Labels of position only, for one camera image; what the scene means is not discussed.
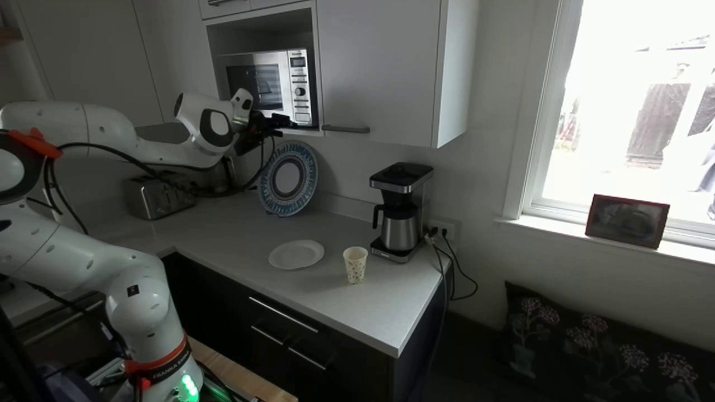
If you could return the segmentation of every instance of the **blue plate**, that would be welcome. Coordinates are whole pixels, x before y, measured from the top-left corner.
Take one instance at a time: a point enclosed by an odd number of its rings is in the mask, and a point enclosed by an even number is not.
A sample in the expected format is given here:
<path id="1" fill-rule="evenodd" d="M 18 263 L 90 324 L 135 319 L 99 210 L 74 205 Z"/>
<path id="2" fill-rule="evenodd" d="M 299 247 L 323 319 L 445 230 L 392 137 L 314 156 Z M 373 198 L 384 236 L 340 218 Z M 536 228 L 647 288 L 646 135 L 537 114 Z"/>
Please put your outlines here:
<path id="1" fill-rule="evenodd" d="M 316 158 L 306 143 L 285 143 L 269 158 L 259 182 L 259 202 L 268 214 L 293 218 L 302 212 L 316 189 Z"/>

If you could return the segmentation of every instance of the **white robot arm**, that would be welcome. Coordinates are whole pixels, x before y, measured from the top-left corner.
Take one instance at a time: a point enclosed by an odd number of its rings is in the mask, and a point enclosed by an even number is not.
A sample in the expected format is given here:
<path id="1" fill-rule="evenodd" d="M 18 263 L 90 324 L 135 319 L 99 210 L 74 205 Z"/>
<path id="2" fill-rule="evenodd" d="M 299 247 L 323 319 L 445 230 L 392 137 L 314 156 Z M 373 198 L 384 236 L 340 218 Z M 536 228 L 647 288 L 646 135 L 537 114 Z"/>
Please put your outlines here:
<path id="1" fill-rule="evenodd" d="M 2 107 L 0 127 L 25 133 L 36 127 L 54 145 L 104 145 L 143 163 L 212 167 L 237 143 L 237 133 L 248 126 L 250 112 L 251 96 L 246 89 L 229 100 L 180 94 L 174 116 L 188 129 L 183 143 L 145 141 L 116 109 L 77 104 L 11 104 Z"/>
<path id="2" fill-rule="evenodd" d="M 212 100 L 183 94 L 177 119 L 190 140 L 149 143 L 132 124 L 104 107 L 67 104 L 18 104 L 2 109 L 0 127 L 0 276 L 56 294 L 97 291 L 106 319 L 126 344 L 124 370 L 143 400 L 197 400 L 203 374 L 190 356 L 170 298 L 160 260 L 77 236 L 34 212 L 25 194 L 46 158 L 57 153 L 34 135 L 39 127 L 54 145 L 95 143 L 145 163 L 209 167 L 228 153 L 250 116 L 250 94 Z"/>

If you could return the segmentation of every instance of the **coffee maker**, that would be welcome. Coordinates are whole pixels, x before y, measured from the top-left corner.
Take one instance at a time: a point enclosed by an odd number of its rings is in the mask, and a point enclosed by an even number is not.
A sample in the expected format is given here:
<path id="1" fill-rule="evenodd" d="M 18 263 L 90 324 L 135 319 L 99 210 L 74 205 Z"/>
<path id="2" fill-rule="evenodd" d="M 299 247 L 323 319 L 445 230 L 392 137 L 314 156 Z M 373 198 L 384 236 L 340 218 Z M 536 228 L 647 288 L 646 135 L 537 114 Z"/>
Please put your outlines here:
<path id="1" fill-rule="evenodd" d="M 426 220 L 426 192 L 430 167 L 419 163 L 392 163 L 371 176 L 371 189 L 381 192 L 381 205 L 373 208 L 373 228 L 379 238 L 373 256 L 406 261 L 421 240 Z"/>

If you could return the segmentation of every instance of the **cable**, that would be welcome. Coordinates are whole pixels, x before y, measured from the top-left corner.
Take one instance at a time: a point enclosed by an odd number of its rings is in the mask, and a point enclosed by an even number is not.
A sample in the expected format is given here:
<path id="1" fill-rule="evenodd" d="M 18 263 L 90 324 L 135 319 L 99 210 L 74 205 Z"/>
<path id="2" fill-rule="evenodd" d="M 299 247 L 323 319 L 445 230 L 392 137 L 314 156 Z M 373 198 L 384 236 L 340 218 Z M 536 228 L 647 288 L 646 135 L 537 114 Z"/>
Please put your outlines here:
<path id="1" fill-rule="evenodd" d="M 450 256 L 450 261 L 454 261 L 454 267 L 456 267 L 456 274 L 470 285 L 470 291 L 469 291 L 466 296 L 454 296 L 454 298 L 450 298 L 450 303 L 464 303 L 464 300 L 469 300 L 469 298 L 473 298 L 473 296 L 478 294 L 478 281 L 463 270 L 463 263 L 459 263 L 459 260 L 456 257 L 448 240 L 446 240 L 445 236 L 440 236 L 440 240 L 445 242 L 445 247 L 446 247 L 446 250 L 448 250 L 448 256 Z"/>
<path id="2" fill-rule="evenodd" d="M 63 143 L 63 145 L 57 145 L 57 150 L 72 150 L 72 147 L 93 147 L 93 150 L 102 150 L 102 153 L 106 153 L 106 155 L 113 155 L 113 156 L 124 158 L 126 163 L 135 166 L 139 171 L 147 172 L 147 175 L 151 175 L 151 176 L 159 175 L 159 172 L 151 171 L 147 163 L 134 158 L 132 155 L 124 155 L 124 153 L 113 150 L 113 147 L 106 147 L 106 145 L 97 145 L 97 143 Z"/>
<path id="3" fill-rule="evenodd" d="M 69 303 L 69 300 L 50 294 L 49 288 L 38 287 L 38 285 L 31 285 L 31 281 L 27 281 L 27 285 L 28 285 L 31 288 L 36 288 L 38 294 L 42 294 L 45 298 L 57 303 L 59 307 L 65 307 L 65 309 L 69 309 L 69 311 L 74 311 L 74 314 L 80 314 L 80 316 L 97 322 L 99 329 L 102 329 L 102 334 L 104 334 L 104 335 L 108 337 L 108 343 L 113 344 L 116 356 L 117 356 L 117 358 L 126 358 L 126 343 L 122 339 L 121 334 L 116 334 L 116 329 L 111 329 L 111 324 L 106 322 L 106 317 L 93 317 L 86 309 L 83 309 L 83 307 L 77 307 L 77 304 L 74 304 L 74 303 Z"/>
<path id="4" fill-rule="evenodd" d="M 273 162 L 273 156 L 274 156 L 274 137 L 268 137 L 268 140 L 269 140 L 269 156 L 266 158 L 266 145 L 264 145 L 266 140 L 261 140 L 261 163 L 259 163 L 256 172 L 246 183 L 237 185 L 237 192 L 250 189 L 266 172 L 268 163 Z"/>
<path id="5" fill-rule="evenodd" d="M 42 190 L 45 190 L 45 198 L 46 198 L 46 203 L 50 205 L 50 210 L 56 210 L 57 214 L 63 214 L 63 210 L 59 210 L 57 203 L 54 202 L 50 182 L 49 182 L 49 166 L 50 166 L 50 162 L 45 158 L 45 166 L 42 166 Z"/>
<path id="6" fill-rule="evenodd" d="M 450 261 L 450 256 L 448 253 L 445 253 L 442 249 L 438 249 L 433 242 L 430 242 L 430 250 L 433 250 L 433 256 L 438 257 L 438 274 L 442 276 L 442 281 L 445 281 L 445 294 L 446 294 L 446 298 L 450 300 L 454 298 L 454 294 L 456 294 L 456 287 L 454 287 L 454 270 L 446 270 L 445 268 L 445 263 L 442 263 L 442 257 L 446 257 L 448 261 Z"/>
<path id="7" fill-rule="evenodd" d="M 425 242 L 430 247 L 433 256 L 438 257 L 438 274 L 442 276 L 442 309 L 440 309 L 440 324 L 438 324 L 438 332 L 433 335 L 433 349 L 426 358 L 426 374 L 428 370 L 433 366 L 435 363 L 435 356 L 438 356 L 438 349 L 440 349 L 440 339 L 442 339 L 442 334 L 445 334 L 445 324 L 446 324 L 446 311 L 448 311 L 448 303 L 450 303 L 450 287 L 448 287 L 448 274 L 446 274 L 446 267 L 442 263 L 442 253 L 435 243 L 433 243 L 433 236 L 425 236 Z"/>
<path id="8" fill-rule="evenodd" d="M 49 171 L 46 171 L 49 182 L 54 183 L 54 190 L 57 192 L 65 210 L 67 210 L 67 212 L 72 214 L 72 220 L 80 227 L 80 230 L 83 230 L 85 236 L 89 236 L 85 221 L 74 212 L 72 203 L 67 202 L 67 198 L 65 198 L 65 192 L 63 192 L 63 189 L 59 189 L 59 183 L 57 183 L 57 176 L 56 176 L 56 171 L 54 171 L 54 162 L 46 162 L 46 167 L 49 167 Z"/>
<path id="9" fill-rule="evenodd" d="M 27 203 L 36 203 L 36 205 L 42 205 L 46 210 L 54 210 L 54 212 L 63 214 L 59 210 L 56 210 L 54 205 L 45 203 L 42 199 L 36 199 L 36 198 L 25 198 L 25 199 L 27 199 Z"/>

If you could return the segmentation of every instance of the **green light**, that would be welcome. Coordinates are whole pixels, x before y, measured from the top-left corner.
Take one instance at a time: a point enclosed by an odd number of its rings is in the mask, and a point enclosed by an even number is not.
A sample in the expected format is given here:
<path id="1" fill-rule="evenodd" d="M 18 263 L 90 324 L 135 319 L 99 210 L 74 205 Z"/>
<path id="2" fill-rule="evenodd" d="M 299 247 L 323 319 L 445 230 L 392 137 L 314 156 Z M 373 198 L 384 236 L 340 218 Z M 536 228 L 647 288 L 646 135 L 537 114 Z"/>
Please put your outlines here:
<path id="1" fill-rule="evenodd" d="M 184 402 L 198 402 L 198 389 L 190 376 L 180 378 Z"/>
<path id="2" fill-rule="evenodd" d="M 212 400 L 217 400 L 217 402 L 232 402 L 232 399 L 228 396 L 226 389 L 220 389 L 220 387 L 217 387 L 217 384 L 212 384 L 212 383 L 204 383 L 203 387 L 209 391 Z"/>

